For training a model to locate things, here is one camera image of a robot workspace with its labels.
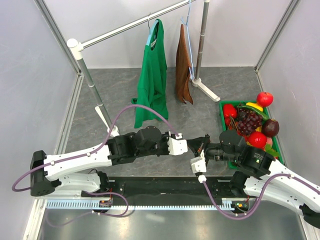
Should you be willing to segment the red apple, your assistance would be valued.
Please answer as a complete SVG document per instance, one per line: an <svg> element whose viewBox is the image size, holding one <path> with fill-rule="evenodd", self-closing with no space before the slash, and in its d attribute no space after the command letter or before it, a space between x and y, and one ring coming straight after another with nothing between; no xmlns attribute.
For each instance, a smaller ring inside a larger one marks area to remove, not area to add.
<svg viewBox="0 0 320 240"><path fill-rule="evenodd" d="M269 92L260 92L256 97L256 102L259 106L265 108L270 106L274 101L274 96Z"/></svg>

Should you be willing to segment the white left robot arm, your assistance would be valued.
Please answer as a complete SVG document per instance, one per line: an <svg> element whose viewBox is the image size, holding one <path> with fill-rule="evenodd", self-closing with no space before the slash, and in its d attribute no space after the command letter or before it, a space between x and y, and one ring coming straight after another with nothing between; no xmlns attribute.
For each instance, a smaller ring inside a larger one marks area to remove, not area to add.
<svg viewBox="0 0 320 240"><path fill-rule="evenodd" d="M75 152L47 155L43 150L33 153L30 168L30 194L47 196L78 193L82 197L95 193L106 196L110 185L105 173L82 174L81 171L99 167L129 164L146 156L179 156L188 151L182 135L169 131L161 133L155 126L109 139L103 147L96 145Z"/></svg>

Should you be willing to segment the dark purple mangosteen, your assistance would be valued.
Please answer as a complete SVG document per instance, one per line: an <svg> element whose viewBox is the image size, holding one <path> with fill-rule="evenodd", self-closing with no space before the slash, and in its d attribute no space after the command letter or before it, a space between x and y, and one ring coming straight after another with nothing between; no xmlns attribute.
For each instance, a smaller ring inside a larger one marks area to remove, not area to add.
<svg viewBox="0 0 320 240"><path fill-rule="evenodd" d="M261 132L268 138L273 138L279 133L280 126L277 120L268 119L262 125Z"/></svg>

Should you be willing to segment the purple grape bunch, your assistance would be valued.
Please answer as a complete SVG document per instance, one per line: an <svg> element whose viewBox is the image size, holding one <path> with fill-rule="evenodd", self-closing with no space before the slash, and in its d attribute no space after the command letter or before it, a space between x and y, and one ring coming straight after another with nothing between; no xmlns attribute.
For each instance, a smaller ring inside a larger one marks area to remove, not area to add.
<svg viewBox="0 0 320 240"><path fill-rule="evenodd" d="M237 117L228 118L230 120L230 123L227 125L228 129L236 130L239 135L248 137L257 128L262 126L263 119L261 115L248 109L238 109L237 107L235 109L237 110Z"/></svg>

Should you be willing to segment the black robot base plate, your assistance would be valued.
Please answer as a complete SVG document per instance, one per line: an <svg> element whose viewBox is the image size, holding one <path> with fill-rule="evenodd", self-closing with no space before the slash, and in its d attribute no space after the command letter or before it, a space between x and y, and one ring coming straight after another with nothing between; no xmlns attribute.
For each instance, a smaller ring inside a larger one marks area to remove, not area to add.
<svg viewBox="0 0 320 240"><path fill-rule="evenodd" d="M206 184L217 204L223 199L247 200L248 195L230 187L231 176L207 176ZM208 193L196 176L115 176L94 193L114 192L129 204L212 205Z"/></svg>

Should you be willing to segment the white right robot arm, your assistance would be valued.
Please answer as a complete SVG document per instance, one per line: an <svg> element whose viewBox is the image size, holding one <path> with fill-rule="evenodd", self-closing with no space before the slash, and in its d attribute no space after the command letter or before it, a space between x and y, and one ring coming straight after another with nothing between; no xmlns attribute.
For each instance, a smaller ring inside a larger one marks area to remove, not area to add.
<svg viewBox="0 0 320 240"><path fill-rule="evenodd" d="M266 151L248 145L235 130L223 131L219 143L211 143L210 136L206 135L187 140L187 146L194 153L190 161L192 172L204 185L215 207L217 203L205 177L210 160L235 162L237 171L229 183L230 193L235 197L255 197L253 207L245 212L226 213L217 207L224 217L245 220L253 215L262 200L267 200L291 209L313 227L320 227L320 187L299 176Z"/></svg>

